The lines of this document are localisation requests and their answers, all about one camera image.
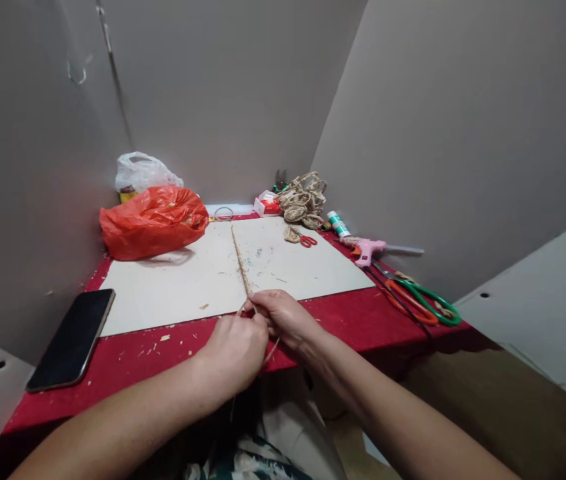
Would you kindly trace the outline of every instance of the pink glue gun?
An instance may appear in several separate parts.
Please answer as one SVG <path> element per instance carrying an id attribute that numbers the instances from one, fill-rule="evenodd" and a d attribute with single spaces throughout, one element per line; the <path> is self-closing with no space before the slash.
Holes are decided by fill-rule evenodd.
<path id="1" fill-rule="evenodd" d="M 423 249 L 398 247 L 396 245 L 388 245 L 387 242 L 382 240 L 370 240 L 360 237 L 343 237 L 340 239 L 340 242 L 348 247 L 353 247 L 354 255 L 360 255 L 360 258 L 354 262 L 358 268 L 370 266 L 372 255 L 378 251 L 388 250 L 411 255 L 422 255 L 425 253 Z"/>

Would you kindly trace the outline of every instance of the phone screen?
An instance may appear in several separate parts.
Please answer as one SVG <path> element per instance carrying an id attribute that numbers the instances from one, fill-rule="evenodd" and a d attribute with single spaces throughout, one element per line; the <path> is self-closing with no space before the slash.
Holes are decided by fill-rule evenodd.
<path id="1" fill-rule="evenodd" d="M 81 293 L 76 297 L 27 383 L 27 391 L 73 385 L 80 381 L 114 295 L 114 290 L 108 289 Z"/>

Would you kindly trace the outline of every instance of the glue bottle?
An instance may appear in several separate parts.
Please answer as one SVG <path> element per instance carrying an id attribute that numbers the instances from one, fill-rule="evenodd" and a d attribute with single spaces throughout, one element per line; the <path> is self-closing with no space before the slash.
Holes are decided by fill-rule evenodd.
<path id="1" fill-rule="evenodd" d="M 338 236 L 340 238 L 348 237 L 351 235 L 351 233 L 349 232 L 349 230 L 347 230 L 347 227 L 345 226 L 345 222 L 343 222 L 341 218 L 338 216 L 338 213 L 332 210 L 327 214 L 327 216 L 329 218 L 329 222 L 331 223 L 331 228 L 334 230 L 334 232 L 338 233 Z"/>

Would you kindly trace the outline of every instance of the scissor handle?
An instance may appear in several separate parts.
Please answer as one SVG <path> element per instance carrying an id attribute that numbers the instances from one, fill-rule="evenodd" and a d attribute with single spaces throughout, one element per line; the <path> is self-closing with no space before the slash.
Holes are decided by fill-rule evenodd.
<path id="1" fill-rule="evenodd" d="M 415 283 L 412 283 L 408 280 L 397 279 L 395 281 L 398 282 L 404 288 L 406 288 L 416 298 L 416 300 L 418 300 L 418 302 L 420 302 L 427 310 L 429 310 L 434 315 L 436 315 L 438 321 L 443 325 L 447 325 L 448 327 L 455 327 L 456 325 L 460 324 L 461 316 L 458 314 L 458 311 L 454 308 L 454 306 L 448 301 L 439 297 L 434 292 L 427 290 L 426 288 L 421 287 L 420 285 L 416 285 Z M 440 303 L 443 306 L 443 308 L 452 312 L 453 315 L 452 318 L 447 318 L 446 316 L 440 314 L 438 310 L 432 307 L 429 304 L 429 302 L 423 298 L 421 293 L 431 298 L 432 300 L 436 300 L 438 303 Z"/>
<path id="2" fill-rule="evenodd" d="M 318 245 L 318 241 L 316 239 L 313 239 L 312 237 L 303 235 L 301 237 L 301 245 L 305 248 L 310 248 L 312 245 Z"/>
<path id="3" fill-rule="evenodd" d="M 392 292 L 394 292 L 394 294 L 400 296 L 402 300 L 404 300 L 404 303 L 410 304 L 412 307 L 414 307 L 417 310 L 418 313 L 412 312 L 414 317 L 416 317 L 416 320 L 420 321 L 421 323 L 425 323 L 426 325 L 438 325 L 438 318 L 436 318 L 436 316 L 432 312 L 430 312 L 422 304 L 420 304 L 412 295 L 406 292 L 402 288 L 402 286 L 400 286 L 400 284 L 392 280 L 386 280 L 385 286 L 389 288 Z M 403 306 L 400 303 L 398 303 L 396 299 L 392 297 L 392 295 L 387 290 L 383 289 L 383 293 L 385 294 L 387 299 L 394 305 L 394 307 L 398 309 L 399 312 L 409 316 L 409 312 L 405 311 Z"/>

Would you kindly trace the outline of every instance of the floor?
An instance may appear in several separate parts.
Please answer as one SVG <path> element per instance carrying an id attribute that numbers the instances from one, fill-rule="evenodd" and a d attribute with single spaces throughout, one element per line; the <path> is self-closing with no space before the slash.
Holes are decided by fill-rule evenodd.
<path id="1" fill-rule="evenodd" d="M 315 384 L 349 480 L 399 479 L 365 452 L 360 427 L 325 385 Z M 566 392 L 508 352 L 436 354 L 403 385 L 521 478 L 566 478 Z"/>

